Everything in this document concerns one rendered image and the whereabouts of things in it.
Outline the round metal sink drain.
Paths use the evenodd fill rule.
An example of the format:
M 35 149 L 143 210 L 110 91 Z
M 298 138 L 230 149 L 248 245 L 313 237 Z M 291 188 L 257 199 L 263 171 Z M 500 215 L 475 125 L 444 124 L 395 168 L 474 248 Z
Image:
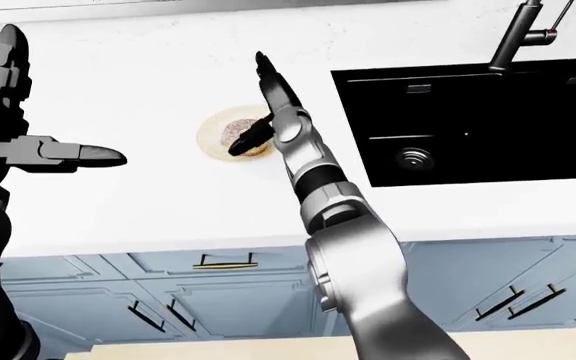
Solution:
M 431 170 L 435 164 L 430 152 L 414 147 L 401 149 L 395 159 L 399 167 L 410 171 Z

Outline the black kitchen sink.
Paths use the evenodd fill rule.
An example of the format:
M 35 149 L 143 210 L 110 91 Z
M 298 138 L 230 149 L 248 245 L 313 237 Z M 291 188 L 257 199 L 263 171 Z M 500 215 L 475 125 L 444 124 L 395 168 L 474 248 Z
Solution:
M 576 59 L 333 71 L 375 188 L 576 179 Z M 404 170 L 404 148 L 434 167 Z

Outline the cream round plate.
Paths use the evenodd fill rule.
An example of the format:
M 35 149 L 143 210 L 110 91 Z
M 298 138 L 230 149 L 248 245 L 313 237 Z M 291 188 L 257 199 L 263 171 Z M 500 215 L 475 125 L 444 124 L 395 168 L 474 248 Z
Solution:
M 266 142 L 269 146 L 265 152 L 252 158 L 243 155 L 234 157 L 220 143 L 222 131 L 229 122 L 237 119 L 256 119 L 257 121 L 267 114 L 267 108 L 262 105 L 244 105 L 220 110 L 202 122 L 196 134 L 196 142 L 202 152 L 219 161 L 243 162 L 267 157 L 274 152 L 274 144 L 271 140 Z

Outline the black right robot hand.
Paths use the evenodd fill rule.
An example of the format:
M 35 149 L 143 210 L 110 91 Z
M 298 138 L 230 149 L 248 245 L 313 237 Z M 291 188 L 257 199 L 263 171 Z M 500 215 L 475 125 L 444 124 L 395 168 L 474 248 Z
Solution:
M 258 51 L 255 54 L 255 61 L 260 91 L 268 106 L 269 114 L 255 121 L 229 146 L 228 154 L 234 157 L 241 156 L 273 138 L 280 143 L 289 143 L 307 126 L 312 125 L 310 114 L 269 57 Z

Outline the blue-grey kitchen cabinet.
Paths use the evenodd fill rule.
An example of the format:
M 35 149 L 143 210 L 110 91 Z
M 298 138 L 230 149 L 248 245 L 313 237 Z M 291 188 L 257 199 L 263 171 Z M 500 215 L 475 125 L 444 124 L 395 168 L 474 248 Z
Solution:
M 576 235 L 514 239 L 406 242 L 408 291 L 415 304 L 449 331 L 576 327 Z M 208 263 L 258 267 L 195 270 Z M 43 340 L 79 346 L 149 341 L 197 341 L 345 335 L 338 314 L 321 309 L 307 255 L 300 246 L 193 251 L 118 252 L 49 257 L 5 257 L 2 283 L 19 316 Z M 514 320 L 514 311 L 550 293 L 567 292 Z M 525 290 L 506 308 L 479 322 L 476 308 Z M 172 298 L 192 332 L 167 310 Z M 158 332 L 128 311 L 139 311 Z

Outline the sugared brown donut pastry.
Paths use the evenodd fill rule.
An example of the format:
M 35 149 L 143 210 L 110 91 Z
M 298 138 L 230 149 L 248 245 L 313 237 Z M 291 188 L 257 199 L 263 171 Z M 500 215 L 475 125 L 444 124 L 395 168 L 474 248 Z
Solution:
M 254 122 L 256 122 L 256 119 L 237 119 L 232 122 L 229 122 L 227 125 L 225 125 L 222 131 L 220 139 L 221 145 L 225 149 L 229 149 L 230 146 L 235 142 L 235 140 L 237 140 L 243 132 L 247 131 L 251 127 L 251 125 L 254 124 Z M 249 149 L 242 155 L 244 157 L 249 158 L 261 155 L 268 149 L 268 146 L 269 146 L 268 143 L 264 143 L 261 146 Z

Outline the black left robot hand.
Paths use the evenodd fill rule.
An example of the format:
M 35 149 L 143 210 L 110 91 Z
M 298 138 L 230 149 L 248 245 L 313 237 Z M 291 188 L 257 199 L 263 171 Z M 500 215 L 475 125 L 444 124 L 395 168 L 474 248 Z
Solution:
M 17 26 L 0 31 L 0 183 L 11 168 L 26 173 L 75 173 L 79 168 L 119 167 L 127 158 L 102 146 L 61 143 L 28 134 L 21 103 L 29 98 L 29 44 Z

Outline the dark metal faucet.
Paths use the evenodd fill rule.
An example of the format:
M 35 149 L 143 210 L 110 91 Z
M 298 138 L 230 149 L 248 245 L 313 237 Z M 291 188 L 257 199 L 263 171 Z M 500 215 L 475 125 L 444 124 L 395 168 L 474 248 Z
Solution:
M 558 35 L 557 27 L 574 2 L 575 0 L 568 0 L 550 28 L 534 30 L 531 29 L 531 26 L 543 8 L 542 0 L 525 0 L 522 2 L 489 62 L 488 70 L 496 73 L 507 72 L 514 56 L 521 47 L 539 47 L 552 44 Z

